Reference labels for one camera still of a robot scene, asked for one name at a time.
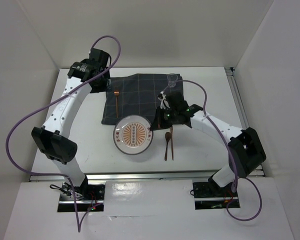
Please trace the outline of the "copper fork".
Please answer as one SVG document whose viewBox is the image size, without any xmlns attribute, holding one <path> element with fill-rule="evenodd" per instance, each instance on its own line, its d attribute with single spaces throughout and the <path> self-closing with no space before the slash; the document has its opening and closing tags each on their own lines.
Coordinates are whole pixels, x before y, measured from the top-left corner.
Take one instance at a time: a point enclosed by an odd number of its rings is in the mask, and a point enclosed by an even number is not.
<svg viewBox="0 0 300 240">
<path fill-rule="evenodd" d="M 119 96 L 120 96 L 120 91 L 119 89 L 115 88 L 114 89 L 114 96 L 115 96 L 115 106 L 116 106 L 116 118 L 119 118 Z"/>
</svg>

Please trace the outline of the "copper knife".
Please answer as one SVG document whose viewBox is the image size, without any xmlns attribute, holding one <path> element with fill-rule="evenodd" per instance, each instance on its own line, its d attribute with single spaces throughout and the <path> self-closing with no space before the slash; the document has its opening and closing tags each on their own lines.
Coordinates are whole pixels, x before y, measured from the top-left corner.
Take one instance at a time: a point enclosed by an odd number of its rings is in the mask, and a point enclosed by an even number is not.
<svg viewBox="0 0 300 240">
<path fill-rule="evenodd" d="M 173 126 L 170 127 L 170 145 L 171 145 L 171 159 L 174 161 L 174 144 L 173 144 Z"/>
</svg>

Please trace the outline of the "dark grey checked cloth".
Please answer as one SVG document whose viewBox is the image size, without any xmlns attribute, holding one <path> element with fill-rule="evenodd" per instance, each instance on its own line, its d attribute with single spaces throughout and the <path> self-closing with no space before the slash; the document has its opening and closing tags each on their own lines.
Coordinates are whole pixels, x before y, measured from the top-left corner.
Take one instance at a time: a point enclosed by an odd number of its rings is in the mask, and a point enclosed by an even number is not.
<svg viewBox="0 0 300 240">
<path fill-rule="evenodd" d="M 174 88 L 168 88 L 167 74 L 136 73 L 125 77 L 113 77 L 111 89 L 105 96 L 106 101 L 101 123 L 115 126 L 118 121 L 130 115 L 138 115 L 153 122 L 156 109 L 161 101 L 158 95 L 171 92 L 184 92 L 182 82 L 176 83 Z M 114 90 L 119 89 L 118 118 L 116 118 L 116 98 Z"/>
</svg>

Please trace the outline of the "clear plastic cup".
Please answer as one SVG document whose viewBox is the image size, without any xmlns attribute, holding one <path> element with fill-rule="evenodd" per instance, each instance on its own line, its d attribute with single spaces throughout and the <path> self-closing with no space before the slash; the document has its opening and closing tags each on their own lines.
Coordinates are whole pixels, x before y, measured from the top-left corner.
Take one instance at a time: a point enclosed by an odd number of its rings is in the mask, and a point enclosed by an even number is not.
<svg viewBox="0 0 300 240">
<path fill-rule="evenodd" d="M 179 76 L 178 74 L 176 73 L 170 73 L 167 75 L 167 84 L 168 84 L 168 87 L 170 89 L 174 88 L 177 84 L 177 81 L 179 79 Z"/>
</svg>

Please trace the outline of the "patterned glass plate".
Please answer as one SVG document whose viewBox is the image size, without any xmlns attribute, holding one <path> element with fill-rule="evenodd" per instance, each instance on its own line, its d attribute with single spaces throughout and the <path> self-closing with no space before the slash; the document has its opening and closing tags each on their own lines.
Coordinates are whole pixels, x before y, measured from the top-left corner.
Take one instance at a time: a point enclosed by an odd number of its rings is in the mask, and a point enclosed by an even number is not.
<svg viewBox="0 0 300 240">
<path fill-rule="evenodd" d="M 113 141 L 123 154 L 134 156 L 146 151 L 153 141 L 153 131 L 147 118 L 129 115 L 114 127 Z"/>
</svg>

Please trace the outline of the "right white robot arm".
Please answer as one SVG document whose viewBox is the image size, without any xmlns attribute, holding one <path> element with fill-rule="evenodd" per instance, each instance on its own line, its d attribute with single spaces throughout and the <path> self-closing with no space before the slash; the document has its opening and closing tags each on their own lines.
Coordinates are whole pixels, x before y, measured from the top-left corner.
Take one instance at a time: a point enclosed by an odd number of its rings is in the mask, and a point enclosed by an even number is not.
<svg viewBox="0 0 300 240">
<path fill-rule="evenodd" d="M 238 180 L 246 178 L 266 160 L 266 153 L 255 129 L 232 126 L 197 104 L 188 105 L 180 92 L 160 92 L 158 99 L 160 106 L 156 109 L 151 131 L 186 125 L 226 147 L 227 164 L 208 180 L 208 190 L 213 196 L 220 196 L 227 186 L 236 192 Z"/>
</svg>

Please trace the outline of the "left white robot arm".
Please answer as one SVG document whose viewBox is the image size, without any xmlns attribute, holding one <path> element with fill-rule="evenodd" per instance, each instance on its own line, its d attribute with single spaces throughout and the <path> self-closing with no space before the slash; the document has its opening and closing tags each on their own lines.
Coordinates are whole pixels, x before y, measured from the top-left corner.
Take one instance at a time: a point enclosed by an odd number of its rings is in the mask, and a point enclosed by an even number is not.
<svg viewBox="0 0 300 240">
<path fill-rule="evenodd" d="M 34 127 L 31 136 L 38 149 L 65 175 L 65 185 L 78 200 L 90 197 L 93 188 L 75 158 L 78 145 L 69 139 L 73 121 L 86 96 L 106 92 L 111 85 L 107 72 L 90 83 L 87 81 L 107 69 L 111 56 L 100 49 L 91 49 L 89 57 L 75 62 L 69 69 L 62 93 L 63 100 L 55 105 L 42 127 Z"/>
</svg>

